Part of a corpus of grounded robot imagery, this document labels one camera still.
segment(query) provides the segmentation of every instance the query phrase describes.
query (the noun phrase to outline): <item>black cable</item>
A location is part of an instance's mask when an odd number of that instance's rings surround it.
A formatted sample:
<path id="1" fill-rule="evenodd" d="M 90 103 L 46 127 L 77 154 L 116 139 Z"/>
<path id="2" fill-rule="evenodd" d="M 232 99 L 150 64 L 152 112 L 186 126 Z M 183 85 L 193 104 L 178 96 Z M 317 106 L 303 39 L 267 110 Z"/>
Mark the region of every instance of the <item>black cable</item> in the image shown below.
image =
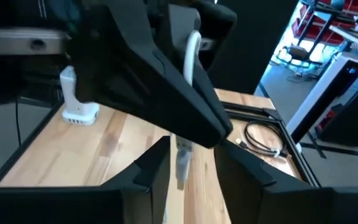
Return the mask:
<path id="1" fill-rule="evenodd" d="M 22 145 L 22 138 L 20 135 L 20 127 L 19 127 L 19 97 L 16 97 L 15 101 L 15 116 L 16 116 L 16 132 L 17 132 L 17 140 L 19 142 L 19 146 Z"/>
<path id="2" fill-rule="evenodd" d="M 261 143 L 260 141 L 256 140 L 249 132 L 249 127 L 251 127 L 253 125 L 263 126 L 267 129 L 271 130 L 272 132 L 274 132 L 278 136 L 278 138 L 281 140 L 282 148 L 274 149 L 274 148 L 268 147 L 265 144 Z M 244 149 L 249 149 L 253 152 L 256 152 L 256 153 L 264 155 L 264 156 L 274 156 L 274 155 L 276 155 L 276 151 L 279 150 L 280 156 L 282 156 L 284 158 L 286 158 L 288 156 L 288 154 L 283 151 L 287 147 L 287 145 L 285 144 L 285 141 L 283 141 L 283 139 L 285 139 L 283 133 L 277 127 L 275 127 L 269 123 L 266 123 L 263 121 L 248 122 L 246 127 L 244 128 L 244 136 L 247 140 L 247 143 L 252 146 L 252 147 L 249 147 L 245 142 L 242 142 L 241 140 L 238 141 L 239 139 L 236 140 L 237 143 L 240 145 L 240 147 L 242 147 Z"/>

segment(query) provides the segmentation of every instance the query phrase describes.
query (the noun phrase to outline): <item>black wall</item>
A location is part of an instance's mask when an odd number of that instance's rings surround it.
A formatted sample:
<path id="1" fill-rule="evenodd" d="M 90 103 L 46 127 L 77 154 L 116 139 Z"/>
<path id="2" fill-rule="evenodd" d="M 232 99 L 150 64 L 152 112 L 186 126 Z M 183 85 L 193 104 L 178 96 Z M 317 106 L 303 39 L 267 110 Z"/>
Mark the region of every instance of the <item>black wall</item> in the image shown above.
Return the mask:
<path id="1" fill-rule="evenodd" d="M 208 70 L 214 87 L 253 94 L 298 0 L 219 0 L 237 26 Z"/>

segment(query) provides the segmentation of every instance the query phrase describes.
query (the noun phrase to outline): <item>white power adapter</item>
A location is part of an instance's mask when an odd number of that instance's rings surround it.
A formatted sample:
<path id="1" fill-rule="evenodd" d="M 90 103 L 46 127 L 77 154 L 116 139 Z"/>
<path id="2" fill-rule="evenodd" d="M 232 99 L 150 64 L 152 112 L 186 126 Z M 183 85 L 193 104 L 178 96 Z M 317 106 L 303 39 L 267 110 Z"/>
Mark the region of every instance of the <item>white power adapter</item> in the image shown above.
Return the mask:
<path id="1" fill-rule="evenodd" d="M 93 102 L 80 103 L 75 98 L 75 80 L 76 76 L 72 66 L 67 66 L 60 73 L 60 83 L 66 103 L 66 108 L 62 113 L 63 119 L 71 124 L 92 125 L 99 115 L 99 105 Z"/>

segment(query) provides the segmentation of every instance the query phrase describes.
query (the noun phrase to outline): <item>wooden table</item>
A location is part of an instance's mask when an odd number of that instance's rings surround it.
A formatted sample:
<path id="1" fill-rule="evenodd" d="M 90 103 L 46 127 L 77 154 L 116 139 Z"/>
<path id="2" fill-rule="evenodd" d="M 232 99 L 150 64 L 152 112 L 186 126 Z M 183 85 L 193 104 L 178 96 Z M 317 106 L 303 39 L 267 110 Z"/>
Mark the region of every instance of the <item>wooden table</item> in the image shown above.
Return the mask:
<path id="1" fill-rule="evenodd" d="M 216 90 L 222 101 L 273 108 L 268 98 Z M 0 181 L 0 187 L 100 185 L 137 159 L 169 132 L 129 114 L 101 106 L 92 126 L 77 126 L 54 115 L 23 155 Z M 244 139 L 243 121 L 232 121 L 228 137 Z M 280 147 L 276 135 L 263 127 L 250 127 L 255 138 Z M 171 147 L 171 178 L 167 198 L 167 223 L 230 223 L 216 176 L 213 150 L 195 146 L 185 190 L 177 189 L 175 157 Z M 262 157 L 270 165 L 299 178 L 293 161 Z"/>

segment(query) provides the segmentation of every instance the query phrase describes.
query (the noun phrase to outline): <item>white cable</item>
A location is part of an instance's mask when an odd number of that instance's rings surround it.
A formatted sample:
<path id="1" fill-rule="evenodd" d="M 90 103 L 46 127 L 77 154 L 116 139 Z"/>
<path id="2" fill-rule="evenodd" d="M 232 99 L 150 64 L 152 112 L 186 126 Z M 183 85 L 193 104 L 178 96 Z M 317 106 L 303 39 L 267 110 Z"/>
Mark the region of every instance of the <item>white cable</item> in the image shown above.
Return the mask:
<path id="1" fill-rule="evenodd" d="M 280 149 L 272 149 L 272 151 L 275 152 L 274 158 L 277 158 L 280 155 Z"/>
<path id="2" fill-rule="evenodd" d="M 40 0 L 38 0 L 38 9 L 40 10 L 40 16 L 41 16 L 41 18 L 43 18 L 43 17 L 44 17 L 44 15 L 42 14 Z"/>
<path id="3" fill-rule="evenodd" d="M 185 61 L 183 65 L 183 76 L 190 86 L 193 86 L 193 71 L 195 60 L 198 57 L 198 51 L 201 46 L 201 34 L 194 30 L 191 32 L 186 46 Z M 183 190 L 188 177 L 191 153 L 193 152 L 193 143 L 185 138 L 176 136 L 177 140 L 177 160 L 176 160 L 176 178 L 178 189 Z"/>
<path id="4" fill-rule="evenodd" d="M 44 8 L 44 18 L 47 19 L 47 11 L 45 10 L 44 0 L 41 1 L 42 1 L 42 7 Z"/>
<path id="5" fill-rule="evenodd" d="M 190 86 L 193 86 L 194 63 L 196 57 L 198 56 L 200 46 L 201 34 L 197 30 L 194 30 L 191 32 L 189 39 L 187 40 L 185 64 L 183 65 L 183 75 Z"/>

